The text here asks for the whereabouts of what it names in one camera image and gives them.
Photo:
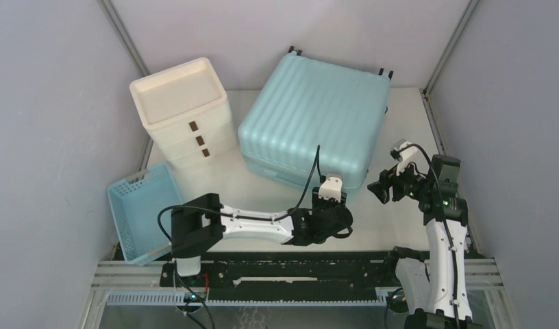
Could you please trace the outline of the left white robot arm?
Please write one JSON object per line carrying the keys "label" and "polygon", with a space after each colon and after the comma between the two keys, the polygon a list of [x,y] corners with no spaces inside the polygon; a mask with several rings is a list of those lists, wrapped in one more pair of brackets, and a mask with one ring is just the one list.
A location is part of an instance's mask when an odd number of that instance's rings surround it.
{"label": "left white robot arm", "polygon": [[295,206],[283,212],[241,210],[222,204],[218,194],[207,193],[163,208],[157,222],[170,243],[176,275],[188,286],[201,281],[201,257],[222,240],[253,239],[307,247],[328,238],[345,239],[353,232],[346,197],[324,199],[317,191],[311,208]]}

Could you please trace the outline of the light blue hard-shell suitcase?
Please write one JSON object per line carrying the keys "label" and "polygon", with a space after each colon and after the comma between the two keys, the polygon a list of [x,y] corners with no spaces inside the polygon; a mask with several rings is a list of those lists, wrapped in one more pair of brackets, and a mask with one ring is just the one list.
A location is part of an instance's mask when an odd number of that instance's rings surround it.
{"label": "light blue hard-shell suitcase", "polygon": [[343,179],[354,200],[364,185],[388,109],[393,72],[360,71],[289,49],[238,128],[250,172],[281,184],[318,186],[309,176]]}

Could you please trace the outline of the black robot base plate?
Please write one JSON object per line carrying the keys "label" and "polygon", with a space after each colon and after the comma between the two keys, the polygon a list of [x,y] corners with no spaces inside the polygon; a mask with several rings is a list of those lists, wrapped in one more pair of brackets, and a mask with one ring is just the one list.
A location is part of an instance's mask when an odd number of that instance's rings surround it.
{"label": "black robot base plate", "polygon": [[394,247],[380,252],[210,252],[200,272],[175,278],[175,265],[163,264],[162,288],[190,287],[208,301],[271,303],[381,302],[378,288],[396,289],[397,260],[428,260],[428,251]]}

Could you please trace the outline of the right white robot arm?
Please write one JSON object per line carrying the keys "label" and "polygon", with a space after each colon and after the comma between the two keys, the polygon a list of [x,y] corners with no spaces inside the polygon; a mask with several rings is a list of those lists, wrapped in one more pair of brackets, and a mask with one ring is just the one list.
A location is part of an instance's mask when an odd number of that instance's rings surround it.
{"label": "right white robot arm", "polygon": [[368,189],[383,203],[403,197],[418,201],[429,243],[430,262],[397,247],[385,266],[386,279],[401,285],[408,316],[405,328],[480,328],[473,320],[465,280],[468,205],[458,197],[460,161],[435,155],[426,175],[409,156],[393,152],[397,165],[380,173]]}

